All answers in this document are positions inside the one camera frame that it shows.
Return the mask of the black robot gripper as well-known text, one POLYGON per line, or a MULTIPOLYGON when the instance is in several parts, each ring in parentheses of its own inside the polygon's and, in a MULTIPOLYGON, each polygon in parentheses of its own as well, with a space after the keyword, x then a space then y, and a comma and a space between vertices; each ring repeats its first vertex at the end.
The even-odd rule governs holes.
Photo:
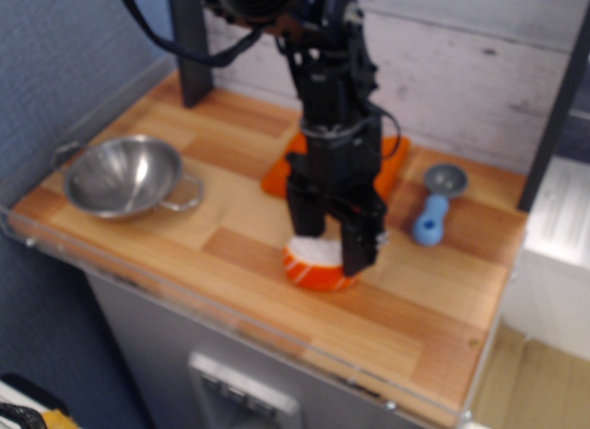
POLYGON ((374 264, 386 208, 374 189, 381 170, 379 122, 332 130, 304 127, 305 153, 290 152, 287 200, 297 236, 320 237, 325 216, 340 224, 343 271, 353 277, 374 264))

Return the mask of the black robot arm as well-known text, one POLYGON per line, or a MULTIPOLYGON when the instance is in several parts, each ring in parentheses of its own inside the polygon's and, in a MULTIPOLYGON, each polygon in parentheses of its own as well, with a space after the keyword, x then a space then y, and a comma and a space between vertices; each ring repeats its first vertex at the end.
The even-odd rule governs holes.
POLYGON ((230 24, 276 38, 302 105, 303 153, 291 152, 287 201, 298 237, 318 238, 325 218, 340 223, 343 271, 371 266, 386 206, 374 188, 382 167, 382 119, 372 104, 376 65, 357 0, 201 0, 230 24))

